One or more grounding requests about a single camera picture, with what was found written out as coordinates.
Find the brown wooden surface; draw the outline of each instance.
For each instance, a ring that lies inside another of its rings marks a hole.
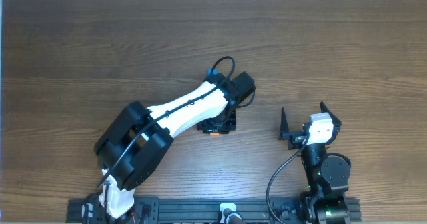
[[[182,133],[138,195],[263,197],[323,100],[365,221],[427,221],[427,0],[3,0],[2,221],[64,221],[95,191],[92,148],[128,103],[199,86],[224,55],[255,80],[236,132]],[[228,72],[223,63],[220,71]],[[272,195],[306,190],[299,161]]]

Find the wooden tabletop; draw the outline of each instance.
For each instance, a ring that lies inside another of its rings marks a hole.
[[[255,101],[229,135],[176,137],[137,195],[264,197],[294,153],[280,108],[299,130],[324,101],[363,219],[427,221],[427,0],[3,1],[2,221],[64,221],[68,199],[96,191],[93,146],[119,112],[193,91],[224,55]],[[294,161],[272,195],[306,190]]]

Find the blue object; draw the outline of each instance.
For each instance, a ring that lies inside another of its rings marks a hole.
[[[214,75],[218,74],[218,71],[216,69],[214,69],[213,74]],[[209,69],[209,71],[207,71],[207,75],[211,75],[211,69]]]

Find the white plastic part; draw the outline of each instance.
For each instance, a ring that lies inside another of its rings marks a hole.
[[[311,126],[308,129],[310,137],[307,145],[314,143],[325,143],[332,137],[334,124],[329,113],[318,113],[310,115]]]
[[[107,173],[107,170],[102,170],[103,175]],[[106,181],[109,181],[110,186],[108,187],[107,194],[107,212],[114,218],[119,218],[125,214],[133,206],[135,200],[133,199],[133,194],[135,193],[135,188],[131,191],[126,189],[119,190],[117,187],[117,181],[113,176],[109,176]],[[102,194],[99,196],[99,202],[104,207],[105,199],[105,189],[106,186],[103,186]]]
[[[222,213],[222,216],[221,216],[220,223],[225,223],[225,221],[226,221],[226,220],[224,220],[224,210],[225,209],[230,209],[232,211],[237,211],[236,204],[234,204],[234,203],[221,203],[220,204],[220,211]]]
[[[195,91],[188,93],[187,95],[171,101],[169,103],[151,106],[148,109],[151,111],[151,117],[153,119],[163,115],[166,111],[170,111],[173,108],[186,103],[189,100],[195,99],[200,95],[207,93],[215,87],[215,84],[211,84],[208,81],[203,82],[200,87]],[[204,99],[196,101],[193,105],[188,105],[182,109],[172,113],[169,117],[165,117],[157,123],[170,130],[170,135],[175,138],[181,132],[189,129],[196,123],[203,121],[208,118],[216,117],[226,107],[228,101],[224,98],[224,93],[217,89]]]

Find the wooden table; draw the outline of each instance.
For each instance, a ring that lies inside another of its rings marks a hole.
[[[427,221],[427,0],[4,0],[2,221],[64,221],[95,191],[93,145],[130,102],[171,101],[224,55],[257,95],[237,130],[177,137],[138,195],[263,197],[319,102],[342,120],[365,221]],[[227,73],[230,64],[219,71]],[[273,196],[296,196],[294,161]]]

